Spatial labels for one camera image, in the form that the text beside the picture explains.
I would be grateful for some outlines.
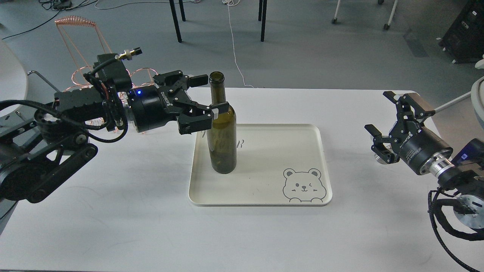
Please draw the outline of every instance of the white cable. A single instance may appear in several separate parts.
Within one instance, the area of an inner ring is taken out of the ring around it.
[[[245,83],[245,79],[244,79],[244,77],[242,75],[242,71],[240,70],[239,65],[237,64],[237,57],[235,56],[234,31],[232,30],[232,22],[230,21],[230,7],[231,6],[227,4],[227,9],[228,9],[228,24],[230,25],[230,33],[232,34],[232,47],[234,49],[234,61],[235,61],[235,65],[237,66],[237,70],[239,70],[239,73],[241,73],[243,85],[244,86],[250,86],[250,87],[254,88],[254,86],[248,85],[248,84]]]
[[[222,0],[222,4],[225,4],[229,7],[234,7],[234,6],[238,5],[240,2],[241,2],[241,0],[239,0],[237,3],[234,3],[234,0]]]

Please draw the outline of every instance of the green glass bottle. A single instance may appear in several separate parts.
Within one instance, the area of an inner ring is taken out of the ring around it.
[[[227,101],[224,80],[221,72],[210,74],[212,105]],[[236,124],[235,111],[229,106],[228,112],[219,114],[213,120],[212,129],[207,131],[212,167],[221,174],[232,172],[237,164]]]

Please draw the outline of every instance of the bolt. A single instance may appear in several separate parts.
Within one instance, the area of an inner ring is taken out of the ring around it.
[[[79,134],[76,137],[75,142],[76,142],[76,144],[80,145],[80,144],[84,143],[86,140],[87,140],[87,137],[84,134]]]
[[[88,149],[88,150],[86,150],[85,156],[87,158],[92,158],[95,155],[96,155],[96,150],[94,150],[94,149]]]

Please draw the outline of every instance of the black table leg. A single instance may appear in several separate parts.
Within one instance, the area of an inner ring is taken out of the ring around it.
[[[182,35],[180,34],[180,26],[178,25],[177,12],[175,10],[175,0],[170,0],[171,15],[173,16],[173,24],[175,24],[175,31],[177,32],[178,42],[182,42]]]
[[[264,41],[266,33],[266,12],[267,12],[267,0],[262,0],[262,30],[260,31],[260,41]]]
[[[186,21],[185,19],[185,9],[183,8],[183,0],[178,0],[178,3],[180,3],[180,12],[181,12],[181,20],[184,22]]]
[[[262,0],[259,0],[259,22],[262,20]]]

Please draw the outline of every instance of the bear face drawing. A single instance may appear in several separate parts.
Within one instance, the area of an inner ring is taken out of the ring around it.
[[[321,183],[321,172],[312,168],[307,172],[296,172],[288,168],[284,170],[286,183],[282,189],[289,202],[321,202],[326,196],[326,188]]]

